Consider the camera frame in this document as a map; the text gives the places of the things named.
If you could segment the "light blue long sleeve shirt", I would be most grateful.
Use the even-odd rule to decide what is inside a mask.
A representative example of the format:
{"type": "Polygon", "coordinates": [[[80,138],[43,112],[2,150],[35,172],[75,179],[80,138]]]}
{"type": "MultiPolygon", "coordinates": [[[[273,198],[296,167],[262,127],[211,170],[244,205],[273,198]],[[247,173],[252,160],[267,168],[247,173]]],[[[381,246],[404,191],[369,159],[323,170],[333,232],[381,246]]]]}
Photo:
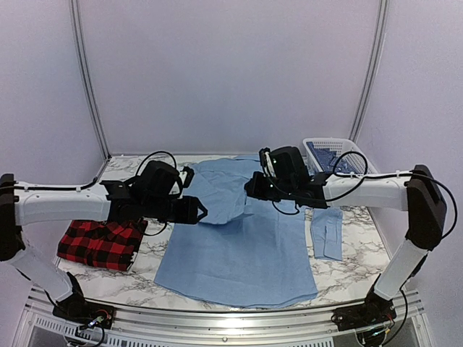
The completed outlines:
{"type": "Polygon", "coordinates": [[[260,170],[254,155],[204,160],[187,194],[208,215],[176,224],[155,283],[191,299],[245,308],[282,308],[315,299],[305,211],[294,203],[250,198],[245,184],[260,170]]]}

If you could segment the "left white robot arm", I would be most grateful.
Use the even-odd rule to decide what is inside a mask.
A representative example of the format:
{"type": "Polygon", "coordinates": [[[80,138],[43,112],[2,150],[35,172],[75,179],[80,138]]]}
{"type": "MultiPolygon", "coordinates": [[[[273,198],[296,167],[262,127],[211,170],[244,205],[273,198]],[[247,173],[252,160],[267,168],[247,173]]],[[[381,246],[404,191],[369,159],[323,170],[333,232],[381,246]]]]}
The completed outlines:
{"type": "Polygon", "coordinates": [[[43,259],[22,237],[23,226],[56,220],[122,223],[140,218],[194,225],[208,211],[198,198],[183,194],[193,177],[191,168],[178,171],[156,160],[125,181],[94,180],[81,187],[18,182],[6,173],[1,177],[1,261],[39,285],[73,320],[84,322],[92,311],[77,279],[43,259]]]}

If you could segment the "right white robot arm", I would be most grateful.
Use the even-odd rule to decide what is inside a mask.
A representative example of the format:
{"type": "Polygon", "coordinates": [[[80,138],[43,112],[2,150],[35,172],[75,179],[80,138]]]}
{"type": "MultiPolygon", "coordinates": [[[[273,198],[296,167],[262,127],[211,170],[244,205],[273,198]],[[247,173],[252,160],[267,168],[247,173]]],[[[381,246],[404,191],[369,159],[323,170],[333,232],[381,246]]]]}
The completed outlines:
{"type": "Polygon", "coordinates": [[[310,173],[296,147],[259,152],[260,168],[245,184],[248,197],[294,202],[297,207],[366,207],[374,215],[398,217],[403,239],[358,309],[373,324],[387,304],[420,269],[428,254],[446,237],[448,188],[430,169],[417,164],[408,171],[343,173],[338,168],[310,173]]]}

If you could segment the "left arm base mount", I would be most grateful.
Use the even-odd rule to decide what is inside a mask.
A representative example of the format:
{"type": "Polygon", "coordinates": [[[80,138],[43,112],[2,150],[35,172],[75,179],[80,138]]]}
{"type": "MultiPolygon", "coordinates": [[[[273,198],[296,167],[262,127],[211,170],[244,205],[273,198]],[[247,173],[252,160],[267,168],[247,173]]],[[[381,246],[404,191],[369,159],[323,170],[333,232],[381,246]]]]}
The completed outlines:
{"type": "Polygon", "coordinates": [[[65,320],[91,327],[90,323],[102,317],[101,322],[95,322],[103,329],[110,329],[115,315],[115,308],[110,305],[98,304],[91,301],[73,301],[70,303],[58,303],[53,309],[53,315],[65,320]]]}

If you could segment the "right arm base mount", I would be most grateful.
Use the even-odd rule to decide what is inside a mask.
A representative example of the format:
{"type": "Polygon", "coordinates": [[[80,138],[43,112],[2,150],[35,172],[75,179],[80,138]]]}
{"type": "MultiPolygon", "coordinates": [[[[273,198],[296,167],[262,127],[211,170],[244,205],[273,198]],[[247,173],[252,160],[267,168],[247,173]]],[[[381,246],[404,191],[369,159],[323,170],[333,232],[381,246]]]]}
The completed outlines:
{"type": "Polygon", "coordinates": [[[356,304],[339,307],[333,311],[331,321],[339,331],[358,329],[391,322],[396,319],[396,311],[392,304],[380,307],[377,304],[356,304]]]}

